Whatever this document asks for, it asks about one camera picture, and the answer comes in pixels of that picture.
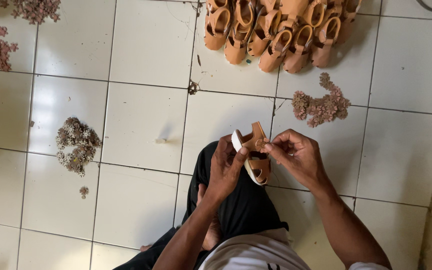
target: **leather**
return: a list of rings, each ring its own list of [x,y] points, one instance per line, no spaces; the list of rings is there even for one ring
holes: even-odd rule
[[[313,42],[313,28],[304,25],[294,36],[286,56],[283,60],[283,69],[288,73],[296,73],[308,64],[310,47]]]
[[[236,134],[241,145],[249,150],[248,162],[256,176],[256,181],[265,185],[269,181],[269,176],[271,174],[271,159],[267,153],[260,152],[261,146],[258,146],[258,142],[260,143],[262,140],[266,139],[266,134],[259,122],[252,123],[251,126],[251,133],[243,136],[239,130],[236,130]]]
[[[302,18],[307,24],[316,28],[323,22],[325,9],[325,0],[313,0],[304,11]]]
[[[243,61],[250,33],[250,25],[244,27],[239,21],[234,21],[224,46],[224,56],[230,64],[237,65]]]
[[[337,44],[345,43],[353,33],[354,18],[356,13],[361,7],[362,0],[347,0],[343,8],[343,14],[341,15],[341,30]]]
[[[213,13],[209,12],[209,15],[206,15],[204,44],[208,49],[217,51],[224,45],[230,29],[230,19],[231,12],[227,7],[218,8]]]
[[[338,17],[333,17],[323,26],[314,30],[314,36],[317,40],[311,46],[311,63],[313,66],[324,68],[328,65],[331,47],[338,40],[340,29],[341,21]]]
[[[267,46],[259,58],[258,66],[262,71],[272,72],[279,67],[290,46],[292,35],[291,30],[285,29],[274,37],[271,44]]]
[[[259,57],[263,54],[269,42],[274,39],[280,20],[281,11],[273,9],[266,12],[266,7],[262,7],[249,38],[249,55]]]

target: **sandal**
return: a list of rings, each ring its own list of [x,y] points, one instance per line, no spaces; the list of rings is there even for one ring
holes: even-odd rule
[[[219,50],[230,32],[231,12],[228,1],[208,0],[204,18],[204,44],[210,50]]]
[[[281,24],[278,31],[283,28],[296,29],[298,17],[302,17],[306,8],[308,7],[308,0],[281,0],[279,10],[281,11]]]
[[[249,150],[248,159],[244,161],[244,168],[251,179],[260,186],[267,185],[271,174],[271,159],[265,150],[265,144],[269,142],[269,139],[266,138],[259,122],[251,125],[251,133],[243,136],[239,130],[235,130],[231,141],[236,151],[242,147]]]
[[[259,57],[263,54],[269,42],[274,39],[280,20],[281,11],[273,9],[270,12],[266,12],[265,6],[261,8],[256,25],[249,38],[249,55]]]
[[[315,42],[311,46],[311,63],[315,67],[324,68],[329,63],[331,47],[338,40],[341,21],[339,17],[330,18],[323,26],[314,30]]]
[[[310,25],[304,25],[294,36],[293,42],[286,52],[283,60],[283,69],[288,73],[300,71],[308,64],[309,48],[313,41],[313,28]]]
[[[259,58],[258,66],[262,71],[268,73],[279,67],[286,56],[292,37],[293,34],[288,29],[284,29],[276,35]]]
[[[234,22],[224,46],[224,56],[230,64],[237,65],[245,57],[254,17],[254,0],[237,0],[234,5]]]
[[[341,31],[339,33],[338,44],[343,44],[353,33],[353,22],[356,13],[361,7],[361,0],[347,0],[341,15]]]
[[[321,25],[325,17],[326,0],[313,0],[303,14],[303,20],[311,27],[316,28]]]

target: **foot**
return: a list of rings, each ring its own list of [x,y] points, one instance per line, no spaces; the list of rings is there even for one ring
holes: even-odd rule
[[[196,207],[199,205],[206,193],[206,186],[199,184],[198,201]],[[221,224],[219,223],[218,213],[216,213],[209,224],[208,231],[202,243],[201,250],[211,250],[221,240]]]

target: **tile grout line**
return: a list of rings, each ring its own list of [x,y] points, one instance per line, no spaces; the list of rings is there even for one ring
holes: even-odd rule
[[[114,30],[116,29],[116,12],[118,10],[118,0],[114,1],[114,18],[113,18],[113,34],[111,37],[111,54],[109,56],[109,69],[107,71],[107,88],[106,88],[106,103],[104,110],[104,122],[103,122],[103,134],[101,138],[101,156],[99,157],[98,172],[97,172],[97,185],[96,185],[96,199],[94,203],[94,220],[93,220],[93,235],[91,236],[91,252],[89,253],[89,270],[92,268],[93,263],[93,246],[95,238],[96,228],[96,211],[98,210],[98,195],[99,195],[99,179],[101,177],[101,162],[103,161],[103,147],[104,147],[104,136],[106,133],[106,116],[108,114],[108,101],[110,97],[110,77],[111,77],[111,61],[113,58],[113,46],[114,46]]]
[[[19,223],[19,240],[18,240],[18,255],[16,257],[16,270],[18,270],[19,266],[19,250],[21,246],[21,228],[23,227],[23,211],[25,208],[25,189],[26,189],[26,176],[27,176],[27,169],[28,169],[28,157],[29,157],[29,138],[31,133],[31,121],[33,117],[33,98],[34,98],[34,92],[35,92],[35,71],[36,71],[36,55],[38,51],[38,34],[39,34],[39,24],[36,26],[36,40],[34,42],[34,53],[33,53],[33,73],[31,74],[32,82],[31,82],[31,95],[30,95],[30,101],[29,101],[29,120],[28,120],[28,132],[27,132],[27,141],[26,141],[26,154],[25,154],[25,161],[24,161],[24,180],[22,181],[22,201],[21,201],[21,220]]]
[[[381,14],[381,10],[383,9],[383,4],[379,8],[379,14]],[[358,184],[360,182],[360,174],[361,174],[361,164],[363,163],[363,150],[364,150],[364,138],[366,137],[366,128],[368,126],[368,115],[369,115],[369,102],[371,100],[371,89],[373,87],[373,76],[375,74],[375,62],[376,62],[376,50],[378,48],[378,37],[379,37],[379,27],[381,25],[381,16],[378,19],[378,30],[376,32],[376,43],[374,45],[374,54],[372,58],[372,70],[371,70],[371,80],[369,83],[369,95],[368,95],[368,108],[366,109],[366,120],[364,121],[364,131],[363,131],[363,142],[361,145],[361,155],[359,156],[359,167],[357,169],[357,179],[356,179],[356,192],[355,195],[358,195]],[[356,200],[354,200],[354,210],[356,210]]]
[[[176,198],[174,200],[174,213],[173,213],[173,227],[174,221],[176,220],[176,204],[178,203],[178,189],[180,187],[180,174],[181,174],[181,166],[183,164],[183,147],[184,147],[184,133],[186,131],[186,117],[188,116],[188,102],[189,102],[189,85],[191,83],[191,72],[193,71],[193,57],[195,56],[195,43],[196,43],[196,28],[198,26],[198,14],[200,14],[201,10],[199,10],[199,2],[196,2],[196,16],[194,17],[194,32],[192,37],[192,50],[191,50],[191,64],[189,65],[189,81],[188,81],[188,92],[186,93],[186,107],[184,109],[184,123],[183,123],[183,138],[181,140],[181,158],[179,159],[179,170],[177,174],[177,185],[176,185]]]

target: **floor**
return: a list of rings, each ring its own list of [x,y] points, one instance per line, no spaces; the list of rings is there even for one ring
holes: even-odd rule
[[[393,269],[417,269],[432,195],[432,13],[416,1],[363,1],[329,67],[299,74],[264,73],[252,57],[232,66],[207,50],[206,10],[195,2],[63,0],[61,20],[39,27],[11,11],[0,9],[3,39],[20,48],[12,72],[0,71],[0,270],[110,270],[129,260],[180,224],[199,151],[255,121],[271,137],[292,128],[316,139],[338,193]],[[310,128],[291,99],[326,94],[321,72],[353,106],[345,120]],[[83,178],[55,156],[71,116],[104,140]],[[314,270],[344,269],[312,195],[273,168],[266,190],[293,248]]]

